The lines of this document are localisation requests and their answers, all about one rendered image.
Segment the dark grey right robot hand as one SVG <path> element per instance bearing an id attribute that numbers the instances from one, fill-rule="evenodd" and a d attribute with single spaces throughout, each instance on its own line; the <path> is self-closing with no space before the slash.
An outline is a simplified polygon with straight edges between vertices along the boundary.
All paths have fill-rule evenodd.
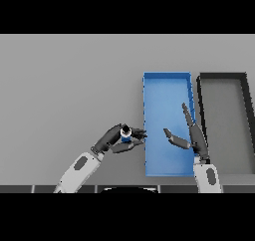
<path id="1" fill-rule="evenodd" d="M 186 140 L 184 138 L 174 135 L 166 127 L 163 129 L 163 131 L 171 144 L 178 146 L 182 149 L 192 148 L 193 152 L 198 155 L 199 160 L 202 163 L 209 164 L 210 155 L 206 144 L 205 136 L 201 128 L 192 119 L 192 116 L 188 110 L 187 105 L 182 104 L 181 106 L 189 129 L 190 140 Z"/>

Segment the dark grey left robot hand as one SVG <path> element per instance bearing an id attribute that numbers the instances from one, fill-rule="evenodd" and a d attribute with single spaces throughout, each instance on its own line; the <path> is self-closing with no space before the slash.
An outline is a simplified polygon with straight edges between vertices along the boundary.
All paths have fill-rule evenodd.
<path id="1" fill-rule="evenodd" d="M 91 151 L 94 154 L 105 153 L 109 149 L 113 153 L 121 153 L 132 150 L 135 146 L 143 144 L 146 138 L 145 130 L 140 128 L 130 127 L 131 139 L 130 142 L 122 142 L 121 129 L 126 123 L 119 123 L 111 127 L 92 147 Z"/>

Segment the blue pipe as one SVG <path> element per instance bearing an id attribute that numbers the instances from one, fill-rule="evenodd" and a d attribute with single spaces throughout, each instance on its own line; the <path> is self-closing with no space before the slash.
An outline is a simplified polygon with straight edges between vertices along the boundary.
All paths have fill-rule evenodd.
<path id="1" fill-rule="evenodd" d="M 122 142 L 130 142 L 130 139 L 131 139 L 131 129 L 126 124 L 121 129 L 121 139 L 122 139 Z"/>

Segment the blue bin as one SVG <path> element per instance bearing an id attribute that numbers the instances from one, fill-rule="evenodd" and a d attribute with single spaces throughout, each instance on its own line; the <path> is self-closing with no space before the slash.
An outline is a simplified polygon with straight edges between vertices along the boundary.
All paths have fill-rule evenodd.
<path id="1" fill-rule="evenodd" d="M 143 128 L 147 134 L 144 140 L 145 175 L 192 176 L 193 150 L 172 145 L 163 131 L 167 128 L 174 135 L 190 140 L 182 104 L 186 104 L 196 121 L 191 74 L 144 72 L 142 82 Z"/>

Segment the dark grey bin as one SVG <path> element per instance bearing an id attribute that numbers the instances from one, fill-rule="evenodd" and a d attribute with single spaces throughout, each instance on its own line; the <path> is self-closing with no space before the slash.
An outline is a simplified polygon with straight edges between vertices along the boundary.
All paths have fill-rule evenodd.
<path id="1" fill-rule="evenodd" d="M 255 116 L 247 74 L 200 73 L 200 120 L 219 174 L 255 174 Z"/>

